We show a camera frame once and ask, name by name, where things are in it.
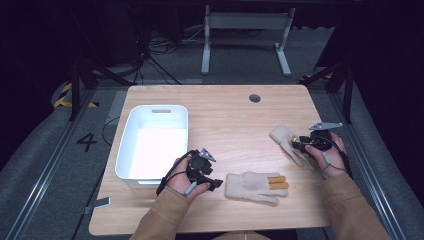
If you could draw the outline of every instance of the glove finger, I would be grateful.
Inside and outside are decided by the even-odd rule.
[[[288,142],[282,142],[281,147],[284,149],[284,151],[286,151],[286,153],[288,153],[292,159],[294,160],[294,162],[299,166],[299,167],[303,167],[303,160],[301,158],[299,158],[292,150],[292,148],[290,147]]]
[[[311,171],[313,171],[313,172],[315,172],[316,170],[317,170],[317,164],[312,164],[312,161],[313,160],[311,160],[311,159],[309,159],[309,158],[307,158],[307,157],[305,157],[305,155],[303,155],[302,153],[300,153],[300,152],[298,152],[298,151],[296,151],[296,150],[294,150],[293,151],[300,159],[302,159],[303,160],[303,162],[305,162],[306,163],[306,165],[308,165],[308,167],[309,167],[309,169],[311,170]]]
[[[274,139],[274,141],[276,141],[278,144],[285,142],[287,140],[289,140],[291,135],[290,130],[286,127],[286,126],[278,126],[277,128],[275,128],[270,134],[269,136]]]
[[[286,177],[285,176],[278,176],[278,177],[268,177],[268,183],[272,184],[272,183],[281,183],[281,182],[285,182],[286,181]]]
[[[266,196],[287,197],[287,195],[289,195],[289,191],[287,189],[276,189],[276,190],[261,191],[259,194],[266,195]]]
[[[268,203],[272,203],[272,204],[278,203],[277,198],[270,197],[270,196],[264,196],[264,195],[251,195],[246,200],[252,200],[252,201],[255,201],[255,202],[268,202]]]
[[[279,182],[279,183],[271,183],[269,184],[269,189],[287,189],[289,188],[289,184],[286,182]]]
[[[261,177],[268,178],[268,181],[269,181],[269,178],[278,178],[278,177],[280,177],[280,173],[278,173],[278,172],[273,172],[273,173],[256,173],[256,174],[259,175],[259,176],[261,176]]]

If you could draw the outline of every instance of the metal bar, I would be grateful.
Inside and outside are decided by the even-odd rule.
[[[88,106],[92,96],[94,95],[93,90],[87,90],[82,99],[82,106]],[[53,179],[53,176],[59,167],[62,159],[63,153],[66,145],[68,144],[69,139],[74,133],[78,123],[86,110],[86,107],[83,107],[79,113],[75,116],[73,121],[69,121],[61,138],[59,139],[56,148],[54,149],[52,155],[50,156],[49,161],[44,167],[43,172],[38,178],[37,182],[34,184],[32,191],[25,202],[25,205],[22,207],[21,212],[16,218],[12,228],[9,230],[9,233],[6,236],[6,239],[21,239],[23,233],[25,232],[31,218],[33,217],[35,211],[37,210],[38,205],[46,193],[50,182]]]
[[[406,239],[399,225],[399,222],[392,211],[387,196],[384,193],[384,190],[382,189],[380,183],[378,182],[378,179],[374,171],[372,170],[371,165],[369,164],[368,158],[365,155],[365,152],[360,144],[360,141],[358,140],[358,137],[355,134],[352,125],[346,124],[340,99],[334,93],[328,94],[328,96],[331,100],[330,102],[333,104],[333,107],[336,110],[339,119],[345,125],[347,136],[350,142],[352,143],[354,153],[356,154],[358,159],[359,169],[362,175],[364,176],[364,180],[368,186],[368,189],[370,190],[371,196],[374,200],[374,203],[378,209],[379,215],[381,217],[381,220],[383,221],[384,226],[386,227],[388,234],[392,239]]]

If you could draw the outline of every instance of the white container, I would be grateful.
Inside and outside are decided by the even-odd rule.
[[[115,172],[131,188],[157,188],[187,152],[188,113],[179,105],[133,108],[119,145]]]

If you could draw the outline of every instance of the metal frame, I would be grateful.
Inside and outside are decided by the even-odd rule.
[[[290,8],[288,13],[229,13],[211,12],[209,5],[205,10],[205,47],[203,49],[202,69],[203,75],[209,74],[209,63],[211,57],[210,29],[273,29],[282,30],[282,39],[275,43],[275,51],[280,62],[284,76],[290,76],[291,71],[284,54],[284,46],[290,32],[295,8]]]

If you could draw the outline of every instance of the sleeve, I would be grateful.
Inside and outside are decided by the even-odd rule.
[[[322,192],[337,239],[390,239],[377,214],[347,174],[326,180]]]
[[[190,201],[166,186],[153,206],[140,220],[132,240],[175,239],[175,235],[190,207]]]

